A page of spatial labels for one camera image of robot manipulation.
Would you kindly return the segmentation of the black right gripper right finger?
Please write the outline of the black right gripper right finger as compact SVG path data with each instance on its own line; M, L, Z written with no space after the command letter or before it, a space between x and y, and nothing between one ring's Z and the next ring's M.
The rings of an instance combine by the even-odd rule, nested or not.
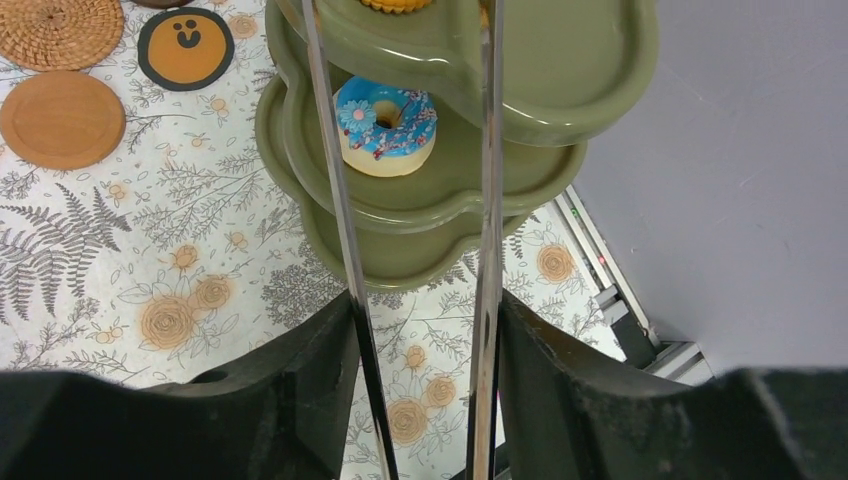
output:
M516 479L843 479L847 374L746 368L688 386L623 364L510 293L501 412Z

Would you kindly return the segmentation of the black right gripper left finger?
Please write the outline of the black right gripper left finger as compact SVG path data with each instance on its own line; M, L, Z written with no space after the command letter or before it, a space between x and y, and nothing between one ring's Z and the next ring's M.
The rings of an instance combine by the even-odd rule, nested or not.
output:
M341 294L186 383L69 371L1 377L5 479L336 479L359 366Z

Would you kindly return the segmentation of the blue donut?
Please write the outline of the blue donut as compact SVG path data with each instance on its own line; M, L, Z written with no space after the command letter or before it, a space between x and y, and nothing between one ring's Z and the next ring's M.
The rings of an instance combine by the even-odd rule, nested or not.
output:
M428 92L354 76L333 96L344 162L372 177L419 170L432 153L438 114Z

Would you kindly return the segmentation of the round brown cookie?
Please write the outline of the round brown cookie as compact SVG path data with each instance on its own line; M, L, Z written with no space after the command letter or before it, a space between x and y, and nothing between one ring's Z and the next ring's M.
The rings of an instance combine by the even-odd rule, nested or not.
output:
M360 3L387 14L407 14L427 7L432 0L360 0Z

